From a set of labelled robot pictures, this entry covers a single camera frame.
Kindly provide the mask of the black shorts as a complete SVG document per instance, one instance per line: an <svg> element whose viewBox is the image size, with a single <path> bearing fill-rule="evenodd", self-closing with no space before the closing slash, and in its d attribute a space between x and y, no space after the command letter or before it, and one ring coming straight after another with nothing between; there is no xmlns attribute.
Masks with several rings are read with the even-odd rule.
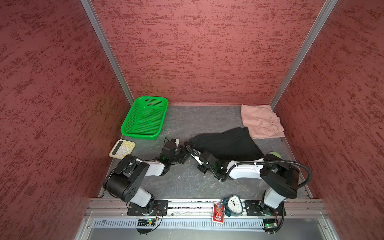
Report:
<svg viewBox="0 0 384 240"><path fill-rule="evenodd" d="M249 129L234 128L222 133L205 133L189 139L191 146L207 151L218 160L246 162L265 157L249 134Z"/></svg>

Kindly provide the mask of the pink shorts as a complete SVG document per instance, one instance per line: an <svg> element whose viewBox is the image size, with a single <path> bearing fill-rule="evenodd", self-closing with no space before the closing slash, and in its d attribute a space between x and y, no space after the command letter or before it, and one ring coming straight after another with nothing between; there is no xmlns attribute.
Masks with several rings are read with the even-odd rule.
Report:
<svg viewBox="0 0 384 240"><path fill-rule="evenodd" d="M280 118L272 111L271 106L241 106L241 117L245 127L254 140L284 138L284 128Z"/></svg>

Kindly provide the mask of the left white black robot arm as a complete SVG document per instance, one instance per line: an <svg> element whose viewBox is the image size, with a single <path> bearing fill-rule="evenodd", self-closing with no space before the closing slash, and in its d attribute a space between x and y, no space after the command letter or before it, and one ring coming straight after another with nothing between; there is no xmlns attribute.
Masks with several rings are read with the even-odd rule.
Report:
<svg viewBox="0 0 384 240"><path fill-rule="evenodd" d="M126 155L106 177L103 188L112 197L135 207L140 214L149 216L158 210L154 195L141 187L144 178L164 176L171 166L183 164L187 158L183 147L163 150L161 155L152 161Z"/></svg>

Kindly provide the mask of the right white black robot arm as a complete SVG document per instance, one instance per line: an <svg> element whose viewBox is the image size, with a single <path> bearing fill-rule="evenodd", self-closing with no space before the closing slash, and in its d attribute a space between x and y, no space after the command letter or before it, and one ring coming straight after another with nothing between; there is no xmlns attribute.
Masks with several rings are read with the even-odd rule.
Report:
<svg viewBox="0 0 384 240"><path fill-rule="evenodd" d="M294 162L282 160L276 152L250 162L224 163L207 151L193 158L199 163L198 169L201 172L212 172L220 182L243 178L263 180L269 186L258 206L264 216L274 214L285 199L295 199L300 188L300 170Z"/></svg>

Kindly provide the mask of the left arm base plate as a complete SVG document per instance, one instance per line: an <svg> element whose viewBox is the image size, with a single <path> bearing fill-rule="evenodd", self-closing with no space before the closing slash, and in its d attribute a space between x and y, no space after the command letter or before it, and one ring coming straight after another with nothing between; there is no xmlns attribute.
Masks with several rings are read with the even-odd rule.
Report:
<svg viewBox="0 0 384 240"><path fill-rule="evenodd" d="M166 216L168 211L168 200L152 200L145 207L129 203L128 216Z"/></svg>

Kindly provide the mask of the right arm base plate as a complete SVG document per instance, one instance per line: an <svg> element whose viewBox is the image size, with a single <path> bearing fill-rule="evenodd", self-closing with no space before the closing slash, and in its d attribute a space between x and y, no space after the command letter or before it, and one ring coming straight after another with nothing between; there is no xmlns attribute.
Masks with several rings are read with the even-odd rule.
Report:
<svg viewBox="0 0 384 240"><path fill-rule="evenodd" d="M277 209L273 209L268 206L262 208L260 200L245 200L244 209L247 212L247 216L282 217L287 215L284 203L280 203Z"/></svg>

